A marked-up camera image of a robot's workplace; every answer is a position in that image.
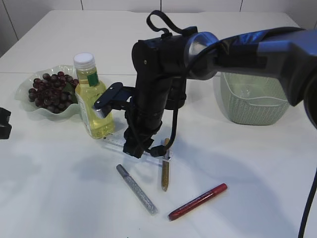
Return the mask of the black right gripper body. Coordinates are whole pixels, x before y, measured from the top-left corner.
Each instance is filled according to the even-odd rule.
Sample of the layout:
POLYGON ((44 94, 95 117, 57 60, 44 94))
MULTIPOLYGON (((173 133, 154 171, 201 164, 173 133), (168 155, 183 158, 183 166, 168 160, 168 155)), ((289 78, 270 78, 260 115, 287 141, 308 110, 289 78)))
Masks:
POLYGON ((155 135, 161 127, 170 81, 138 81, 131 97, 131 108, 126 110, 128 128, 124 139, 134 138, 139 145, 155 135))

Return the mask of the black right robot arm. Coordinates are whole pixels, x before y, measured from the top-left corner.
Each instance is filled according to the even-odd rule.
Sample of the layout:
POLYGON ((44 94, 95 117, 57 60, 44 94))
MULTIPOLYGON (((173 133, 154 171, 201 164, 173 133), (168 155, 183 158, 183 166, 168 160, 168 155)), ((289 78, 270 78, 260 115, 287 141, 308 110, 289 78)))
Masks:
POLYGON ((217 72, 276 78, 288 103, 304 103, 317 122, 317 33, 280 27, 228 37, 192 30, 139 40, 132 48, 137 72, 125 117, 123 151, 140 158, 152 145, 165 110, 173 112, 170 141, 176 137, 178 110, 186 100, 186 80, 208 80, 217 72))

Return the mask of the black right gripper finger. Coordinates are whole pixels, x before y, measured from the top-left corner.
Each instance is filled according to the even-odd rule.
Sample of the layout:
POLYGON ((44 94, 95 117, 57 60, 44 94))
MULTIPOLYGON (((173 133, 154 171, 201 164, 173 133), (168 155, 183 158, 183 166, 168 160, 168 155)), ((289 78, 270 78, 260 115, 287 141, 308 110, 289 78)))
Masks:
POLYGON ((152 145, 153 143, 153 139, 149 138, 149 139, 146 139, 142 142, 142 146, 141 145, 137 145, 136 147, 136 150, 135 150, 135 157, 136 158, 141 158, 141 156, 143 155, 144 153, 144 149, 149 149, 149 147, 152 145))
POLYGON ((126 139, 123 145, 123 152, 128 155, 138 154, 138 142, 134 138, 126 139))

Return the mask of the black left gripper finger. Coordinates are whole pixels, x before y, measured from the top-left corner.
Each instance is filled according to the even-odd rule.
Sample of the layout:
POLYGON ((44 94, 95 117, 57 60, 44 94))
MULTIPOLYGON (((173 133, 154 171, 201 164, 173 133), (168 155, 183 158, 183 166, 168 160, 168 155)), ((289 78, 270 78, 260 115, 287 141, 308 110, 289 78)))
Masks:
POLYGON ((0 139, 9 139, 12 126, 9 123, 11 112, 5 108, 0 108, 0 139))

